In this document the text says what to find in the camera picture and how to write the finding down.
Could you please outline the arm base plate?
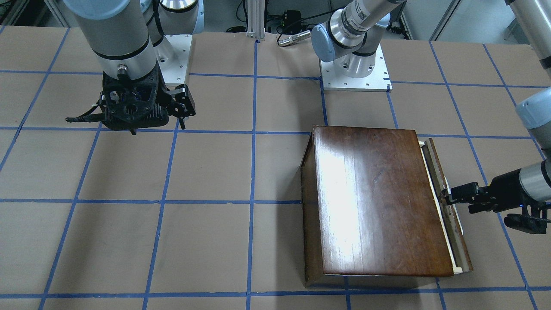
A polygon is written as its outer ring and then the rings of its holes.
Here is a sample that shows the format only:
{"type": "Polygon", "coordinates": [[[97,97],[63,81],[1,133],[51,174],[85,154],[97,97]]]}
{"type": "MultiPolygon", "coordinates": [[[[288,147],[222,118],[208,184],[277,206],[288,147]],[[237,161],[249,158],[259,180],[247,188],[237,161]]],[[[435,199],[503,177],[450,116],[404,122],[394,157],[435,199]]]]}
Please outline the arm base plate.
{"type": "Polygon", "coordinates": [[[165,84],[177,86],[187,83],[192,52],[193,35],[169,35],[154,47],[165,84]]]}
{"type": "Polygon", "coordinates": [[[378,45],[373,55],[363,57],[350,54],[332,62],[320,60],[319,67],[325,90],[360,92],[393,90],[381,45],[378,45]]]}

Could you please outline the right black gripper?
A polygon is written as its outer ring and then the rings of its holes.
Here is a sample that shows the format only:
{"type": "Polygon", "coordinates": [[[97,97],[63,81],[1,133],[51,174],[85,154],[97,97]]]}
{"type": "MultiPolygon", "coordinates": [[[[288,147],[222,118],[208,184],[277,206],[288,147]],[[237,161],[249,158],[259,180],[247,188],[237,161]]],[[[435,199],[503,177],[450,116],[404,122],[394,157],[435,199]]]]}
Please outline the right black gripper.
{"type": "Polygon", "coordinates": [[[180,129],[185,130],[185,120],[195,116],[195,102],[187,84],[180,84],[174,90],[167,88],[160,71],[157,77],[157,94],[155,96],[155,125],[167,125],[170,116],[176,117],[180,129]]]}

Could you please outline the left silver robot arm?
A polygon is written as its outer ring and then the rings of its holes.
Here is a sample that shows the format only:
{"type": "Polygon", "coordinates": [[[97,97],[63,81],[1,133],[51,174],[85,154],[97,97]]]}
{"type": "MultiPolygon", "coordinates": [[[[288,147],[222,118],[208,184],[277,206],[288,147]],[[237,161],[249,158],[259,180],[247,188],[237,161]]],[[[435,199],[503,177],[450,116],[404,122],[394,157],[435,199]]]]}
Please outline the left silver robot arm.
{"type": "MultiPolygon", "coordinates": [[[[550,73],[550,2],[548,0],[507,0],[505,2],[521,25],[541,67],[550,73]]],[[[545,212],[550,200],[550,89],[542,89],[515,106],[516,114],[535,143],[541,147],[543,161],[495,177],[490,185],[478,183],[445,190],[449,205],[470,204],[471,214],[502,212],[532,207],[535,214],[545,212]]]]}

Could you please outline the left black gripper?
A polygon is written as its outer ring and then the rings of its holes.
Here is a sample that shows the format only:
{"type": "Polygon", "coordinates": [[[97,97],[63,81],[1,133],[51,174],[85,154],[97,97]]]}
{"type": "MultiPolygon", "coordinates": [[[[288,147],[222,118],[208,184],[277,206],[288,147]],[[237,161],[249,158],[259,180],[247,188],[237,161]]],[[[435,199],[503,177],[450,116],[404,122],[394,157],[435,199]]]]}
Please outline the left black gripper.
{"type": "Polygon", "coordinates": [[[447,205],[470,203],[470,214],[481,212],[502,212],[522,206],[532,206],[535,200],[523,189],[520,181],[521,169],[510,171],[494,177],[488,186],[480,187],[477,182],[471,182],[447,189],[445,202],[447,205]]]}

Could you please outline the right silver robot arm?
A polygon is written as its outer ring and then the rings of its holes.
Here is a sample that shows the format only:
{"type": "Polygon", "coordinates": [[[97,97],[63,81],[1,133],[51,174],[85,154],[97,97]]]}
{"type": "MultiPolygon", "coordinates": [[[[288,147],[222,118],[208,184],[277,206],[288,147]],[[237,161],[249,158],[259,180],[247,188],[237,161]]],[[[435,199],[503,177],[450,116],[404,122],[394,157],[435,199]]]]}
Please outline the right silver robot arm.
{"type": "Polygon", "coordinates": [[[204,29],[202,0],[66,0],[102,67],[92,108],[67,122],[101,122],[112,131],[185,129],[196,114],[186,85],[193,34],[204,29]]]}

